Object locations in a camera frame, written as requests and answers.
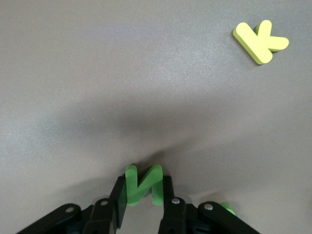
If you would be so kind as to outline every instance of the yellow foam letter k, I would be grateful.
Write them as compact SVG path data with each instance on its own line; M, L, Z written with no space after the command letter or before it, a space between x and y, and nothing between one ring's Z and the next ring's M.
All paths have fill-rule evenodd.
M256 63L264 64L271 61L272 52L283 50L289 45L287 38L271 36L271 30L272 23L269 20L262 21L255 32L243 22L234 29L233 36Z

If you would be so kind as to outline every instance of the green foam letter n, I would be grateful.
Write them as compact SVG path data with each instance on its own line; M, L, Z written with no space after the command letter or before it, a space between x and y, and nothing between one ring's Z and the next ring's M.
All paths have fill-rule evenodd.
M145 194L152 188L152 199L154 205L163 203L162 167L153 165L144 175L140 184L137 183L137 167L130 165L126 169L127 199L130 206L137 205Z

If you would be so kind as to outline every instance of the metal screw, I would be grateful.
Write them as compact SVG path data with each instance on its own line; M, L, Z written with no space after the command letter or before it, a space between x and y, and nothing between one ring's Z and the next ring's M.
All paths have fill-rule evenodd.
M106 206L108 204L108 201L102 201L101 206Z
M66 209L65 212L66 212L66 213L70 213L70 212L72 212L72 211L74 211L74 208L73 208L73 207L69 207L69 208Z
M173 204L179 204L179 203L180 203L180 200L179 200L178 198L174 198L174 199L171 200L171 202L172 202Z
M211 204L209 204L209 203L205 204L205 205L204 205L204 208L205 208L206 210L208 210L208 211L212 211L212 210L214 209L214 207L213 207Z

